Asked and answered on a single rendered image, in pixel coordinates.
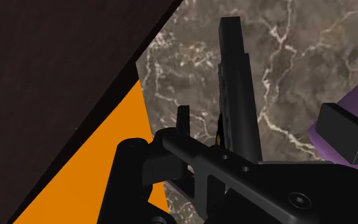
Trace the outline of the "purple box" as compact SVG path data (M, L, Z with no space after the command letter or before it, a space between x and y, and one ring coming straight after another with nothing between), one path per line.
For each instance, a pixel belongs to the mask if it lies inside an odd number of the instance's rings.
M339 106L351 112L358 117L358 85L355 86L348 94L337 102ZM324 160L331 161L335 164L346 165L354 169L358 169L358 165L353 165L344 159L337 151L335 151L323 138L316 132L316 123L313 123L308 129L308 137L320 153Z

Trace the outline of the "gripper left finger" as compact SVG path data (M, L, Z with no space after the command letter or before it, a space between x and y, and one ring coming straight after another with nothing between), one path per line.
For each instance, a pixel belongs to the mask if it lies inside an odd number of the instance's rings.
M316 203L302 188L272 179L278 166L262 164L256 110L224 107L219 131L245 136L247 158L190 134L189 106L177 109L175 127L151 142L120 142L97 224L177 224L149 202L155 183L169 181L194 205L204 224L320 224Z

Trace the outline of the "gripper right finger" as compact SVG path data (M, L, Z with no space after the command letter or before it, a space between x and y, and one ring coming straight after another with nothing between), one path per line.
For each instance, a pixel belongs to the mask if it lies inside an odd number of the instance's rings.
M339 104L322 104L315 139L320 154L330 161L327 176L358 185L358 117Z

